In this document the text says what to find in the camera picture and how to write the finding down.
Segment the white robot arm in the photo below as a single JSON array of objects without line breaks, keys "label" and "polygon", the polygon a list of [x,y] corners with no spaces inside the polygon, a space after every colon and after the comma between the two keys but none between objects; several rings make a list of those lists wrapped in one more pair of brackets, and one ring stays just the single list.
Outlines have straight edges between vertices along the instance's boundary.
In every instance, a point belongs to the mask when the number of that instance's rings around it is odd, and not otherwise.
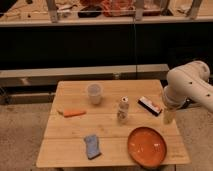
[{"label": "white robot arm", "polygon": [[208,80],[210,69],[203,61],[193,61],[168,71],[162,100],[165,105],[165,124],[171,124],[175,111],[180,109],[187,99],[197,102],[213,113],[213,85]]}]

